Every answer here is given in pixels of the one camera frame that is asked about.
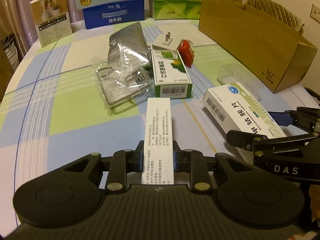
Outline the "person's right hand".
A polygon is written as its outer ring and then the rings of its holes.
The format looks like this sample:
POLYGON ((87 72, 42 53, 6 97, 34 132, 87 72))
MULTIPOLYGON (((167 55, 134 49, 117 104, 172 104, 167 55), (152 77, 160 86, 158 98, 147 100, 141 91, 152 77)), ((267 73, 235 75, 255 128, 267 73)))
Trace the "person's right hand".
POLYGON ((312 221, 320 218, 320 187, 319 185, 310 185, 309 196, 311 199, 310 208, 312 212, 312 221))

